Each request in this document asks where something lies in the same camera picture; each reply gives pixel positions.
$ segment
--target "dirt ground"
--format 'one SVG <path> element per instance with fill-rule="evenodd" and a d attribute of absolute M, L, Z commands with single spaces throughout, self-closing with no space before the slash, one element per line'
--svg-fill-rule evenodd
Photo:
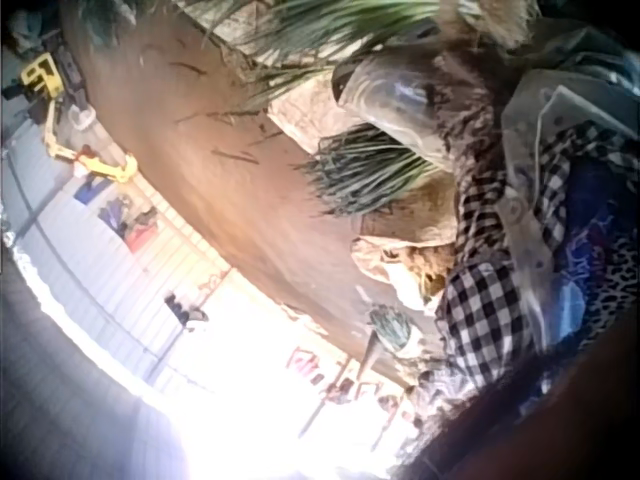
<path fill-rule="evenodd" d="M 135 154 L 167 201 L 244 276 L 276 301 L 295 306 L 329 332 L 329 340 L 361 359 L 369 334 L 367 307 L 355 289 L 396 304 L 390 286 L 369 279 L 349 255 L 348 219 L 319 214 L 305 179 L 292 165 L 307 154 L 260 114 L 234 124 L 206 115 L 237 109 L 248 88 L 190 19 L 159 8 L 121 38 L 96 50 L 63 2 L 63 30 L 85 76 L 100 121 Z M 206 72 L 198 75 L 184 62 Z M 255 159 L 258 164 L 219 154 Z M 420 315 L 428 333 L 433 326 Z M 390 362 L 377 366 L 394 378 Z"/>

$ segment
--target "plastic bag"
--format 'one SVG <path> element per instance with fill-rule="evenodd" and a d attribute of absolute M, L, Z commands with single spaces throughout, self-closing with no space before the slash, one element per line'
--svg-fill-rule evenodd
<path fill-rule="evenodd" d="M 358 65 L 338 104 L 387 132 L 442 170 L 452 170 L 444 143 L 435 133 L 425 79 L 430 58 L 440 53 L 436 38 L 386 48 Z"/>

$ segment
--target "palm frond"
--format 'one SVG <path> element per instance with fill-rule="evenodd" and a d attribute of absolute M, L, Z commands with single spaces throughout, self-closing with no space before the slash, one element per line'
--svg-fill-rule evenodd
<path fill-rule="evenodd" d="M 411 189 L 437 167 L 370 124 L 320 142 L 318 152 L 297 167 L 318 198 L 337 217 L 367 213 Z"/>
<path fill-rule="evenodd" d="M 225 0 L 213 27 L 247 0 Z M 345 50 L 360 44 L 360 51 L 371 51 L 400 35 L 426 18 L 433 17 L 439 0 L 277 0 L 259 21 L 257 32 L 247 35 L 241 44 L 251 44 L 258 56 L 275 63 L 299 61 L 318 56 L 335 60 Z M 479 13 L 472 0 L 460 2 L 463 16 Z"/>
<path fill-rule="evenodd" d="M 333 68 L 334 65 L 331 63 L 318 63 L 314 65 L 258 69 L 255 72 L 254 83 L 262 84 L 264 87 L 252 95 L 243 105 L 243 108 L 254 110 L 266 107 L 276 98 L 290 92 L 317 75 L 332 71 Z"/>

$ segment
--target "checkered shirt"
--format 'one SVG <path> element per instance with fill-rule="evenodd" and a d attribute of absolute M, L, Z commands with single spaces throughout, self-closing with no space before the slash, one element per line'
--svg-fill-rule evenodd
<path fill-rule="evenodd" d="M 637 144 L 594 122 L 565 130 L 540 149 L 540 192 L 533 213 L 554 252 L 565 230 L 564 198 L 572 159 L 597 158 L 638 176 Z M 459 189 L 456 267 L 436 314 L 449 362 L 476 389 L 500 378 L 533 350 L 514 283 L 514 266 L 495 205 L 506 186 L 504 168 L 487 171 L 471 157 L 456 165 Z"/>

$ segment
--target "debris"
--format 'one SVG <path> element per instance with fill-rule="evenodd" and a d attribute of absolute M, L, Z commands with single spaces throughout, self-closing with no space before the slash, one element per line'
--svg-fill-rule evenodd
<path fill-rule="evenodd" d="M 240 160 L 242 162 L 253 163 L 255 165 L 259 165 L 260 164 L 254 158 L 243 157 L 242 155 L 233 155 L 231 153 L 225 153 L 225 152 L 222 152 L 222 151 L 220 151 L 218 149 L 215 149 L 215 148 L 213 150 L 211 150 L 211 153 L 213 155 L 217 155 L 217 156 L 223 157 L 223 158 L 229 158 L 231 160 Z"/>
<path fill-rule="evenodd" d="M 280 130 L 279 132 L 275 132 L 272 133 L 270 135 L 267 135 L 264 138 L 261 138 L 260 140 L 256 140 L 255 142 L 251 142 L 249 144 L 247 144 L 247 147 L 255 147 L 256 145 L 260 145 L 262 142 L 266 142 L 267 140 L 271 140 L 272 138 L 278 137 L 280 135 L 282 135 L 284 132 L 282 130 Z"/>
<path fill-rule="evenodd" d="M 189 70 L 190 72 L 195 73 L 198 78 L 200 77 L 204 77 L 206 75 L 208 75 L 208 73 L 205 70 L 202 70 L 194 65 L 191 65 L 190 63 L 184 63 L 184 62 L 169 62 L 169 66 L 171 67 L 180 67 L 180 68 L 184 68 L 186 70 Z"/>

